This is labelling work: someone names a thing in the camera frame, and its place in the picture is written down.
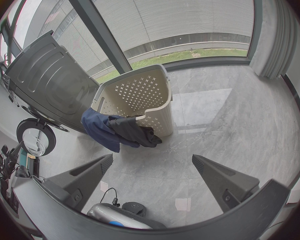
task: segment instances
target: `clothing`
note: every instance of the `clothing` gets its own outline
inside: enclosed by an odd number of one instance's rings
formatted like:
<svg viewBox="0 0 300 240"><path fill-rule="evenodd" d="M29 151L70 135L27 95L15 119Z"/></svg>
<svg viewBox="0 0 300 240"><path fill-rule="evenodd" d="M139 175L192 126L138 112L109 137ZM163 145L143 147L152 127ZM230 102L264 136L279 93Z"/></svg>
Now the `clothing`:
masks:
<svg viewBox="0 0 300 240"><path fill-rule="evenodd" d="M107 149L118 153L120 151L120 143L138 148L140 144L127 140L116 134L115 130L109 127L109 121L123 118L119 115L104 115L88 108L81 117L81 122L87 134L96 142L100 143Z"/></svg>
<svg viewBox="0 0 300 240"><path fill-rule="evenodd" d="M162 143L162 140L154 135L151 127L138 126L135 116L112 119L109 121L109 126L123 138L144 147L154 148Z"/></svg>

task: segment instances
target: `lawn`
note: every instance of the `lawn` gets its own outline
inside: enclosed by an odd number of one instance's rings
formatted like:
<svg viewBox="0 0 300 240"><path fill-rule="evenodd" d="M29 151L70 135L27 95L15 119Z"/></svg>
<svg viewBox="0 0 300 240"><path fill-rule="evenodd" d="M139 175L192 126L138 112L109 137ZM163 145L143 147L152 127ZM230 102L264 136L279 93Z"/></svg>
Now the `lawn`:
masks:
<svg viewBox="0 0 300 240"><path fill-rule="evenodd" d="M143 68L153 64L164 64L168 62L175 62L185 59L197 57L211 57L211 56L247 56L246 50L237 50L237 49L196 49L196 50L186 50L186 51L178 51L168 55L163 55L159 57L147 58L138 62L134 62L131 64L133 70ZM99 83L103 83L108 81L114 77L119 75L118 71L114 70L96 80Z"/></svg>

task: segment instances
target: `marble floor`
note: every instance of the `marble floor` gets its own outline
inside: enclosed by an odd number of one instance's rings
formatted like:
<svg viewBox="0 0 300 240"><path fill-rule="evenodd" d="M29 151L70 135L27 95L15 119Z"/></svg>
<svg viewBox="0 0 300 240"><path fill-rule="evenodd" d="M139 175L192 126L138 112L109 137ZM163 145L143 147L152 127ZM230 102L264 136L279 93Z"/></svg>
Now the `marble floor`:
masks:
<svg viewBox="0 0 300 240"><path fill-rule="evenodd" d="M114 187L119 203L139 202L167 227L222 214L191 162L202 155L234 170L289 185L300 170L300 113L282 78L257 77L248 66L208 66L169 72L174 132L156 148L121 145L86 213ZM111 151L88 135L54 130L57 144L40 158L50 177ZM111 203L110 190L103 202Z"/></svg>

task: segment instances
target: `glass window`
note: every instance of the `glass window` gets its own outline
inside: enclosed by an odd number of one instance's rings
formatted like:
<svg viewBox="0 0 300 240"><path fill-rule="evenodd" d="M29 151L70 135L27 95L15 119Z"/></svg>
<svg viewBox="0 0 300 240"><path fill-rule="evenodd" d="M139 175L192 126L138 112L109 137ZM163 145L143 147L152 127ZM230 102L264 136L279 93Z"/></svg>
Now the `glass window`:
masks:
<svg viewBox="0 0 300 240"><path fill-rule="evenodd" d="M246 56L249 48L253 0L92 1L133 69L193 57ZM152 46L145 51L141 45Z"/></svg>
<svg viewBox="0 0 300 240"><path fill-rule="evenodd" d="M12 6L10 12L8 13L8 21L10 23L10 26L11 26L11 23L13 21L13 17L16 14L16 10L18 9L20 3L21 3L21 0L16 0L14 5Z"/></svg>
<svg viewBox="0 0 300 240"><path fill-rule="evenodd" d="M29 29L29 25L32 21L37 20L36 18L34 18L34 15L42 1L43 0L26 0L17 19L14 37L19 45L23 48L25 48L24 42Z"/></svg>
<svg viewBox="0 0 300 240"><path fill-rule="evenodd" d="M0 34L0 38L1 38L1 46L0 46L0 56L2 58L2 60L4 61L4 63L6 65L8 65L7 61L8 61L8 46L6 44L6 42L4 41L4 37Z"/></svg>
<svg viewBox="0 0 300 240"><path fill-rule="evenodd" d="M20 46L26 48L50 30L57 43L98 82L119 75L69 0L26 0L15 31Z"/></svg>

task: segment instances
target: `white laundry basket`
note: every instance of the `white laundry basket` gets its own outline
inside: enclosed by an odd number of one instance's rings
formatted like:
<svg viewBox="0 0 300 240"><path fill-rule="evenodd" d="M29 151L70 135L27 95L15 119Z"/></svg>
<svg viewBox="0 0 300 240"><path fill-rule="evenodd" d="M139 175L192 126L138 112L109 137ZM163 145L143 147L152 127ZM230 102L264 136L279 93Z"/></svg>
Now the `white laundry basket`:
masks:
<svg viewBox="0 0 300 240"><path fill-rule="evenodd" d="M171 86L163 65L152 65L117 76L100 85L91 107L105 115L135 116L154 134L172 134Z"/></svg>

